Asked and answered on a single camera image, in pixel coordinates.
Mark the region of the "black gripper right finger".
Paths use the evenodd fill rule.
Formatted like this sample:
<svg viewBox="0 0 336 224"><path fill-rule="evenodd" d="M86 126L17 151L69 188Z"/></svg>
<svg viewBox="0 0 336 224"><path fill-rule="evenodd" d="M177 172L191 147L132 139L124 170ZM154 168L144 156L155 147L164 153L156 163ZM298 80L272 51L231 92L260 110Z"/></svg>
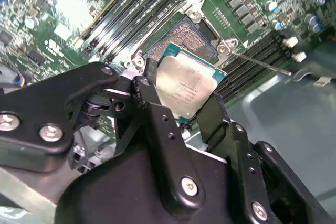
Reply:
<svg viewBox="0 0 336 224"><path fill-rule="evenodd" d="M217 93L196 114L207 151L228 164L229 206L236 223L329 223L330 216L278 151L253 144Z"/></svg>

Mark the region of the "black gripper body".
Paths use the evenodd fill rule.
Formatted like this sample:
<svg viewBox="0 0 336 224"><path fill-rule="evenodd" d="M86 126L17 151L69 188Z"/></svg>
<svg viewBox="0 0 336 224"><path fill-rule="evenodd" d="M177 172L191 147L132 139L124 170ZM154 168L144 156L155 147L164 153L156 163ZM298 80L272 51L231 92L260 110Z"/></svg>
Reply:
<svg viewBox="0 0 336 224"><path fill-rule="evenodd" d="M229 166L189 147L205 189L205 204L188 219L161 202L150 156L139 144L74 180L61 196L55 223L246 223Z"/></svg>

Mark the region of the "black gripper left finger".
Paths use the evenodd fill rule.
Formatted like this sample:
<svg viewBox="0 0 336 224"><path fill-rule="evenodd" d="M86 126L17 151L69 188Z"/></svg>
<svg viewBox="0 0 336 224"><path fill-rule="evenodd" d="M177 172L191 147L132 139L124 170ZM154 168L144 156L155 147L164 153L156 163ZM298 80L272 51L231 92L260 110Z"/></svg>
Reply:
<svg viewBox="0 0 336 224"><path fill-rule="evenodd" d="M173 215L189 218L200 210L205 193L176 126L160 104L154 84L137 76L115 89L115 70L93 62L1 96L1 165L47 173L62 166L73 147L74 132L102 115L128 127L120 144L145 142L157 192Z"/></svg>

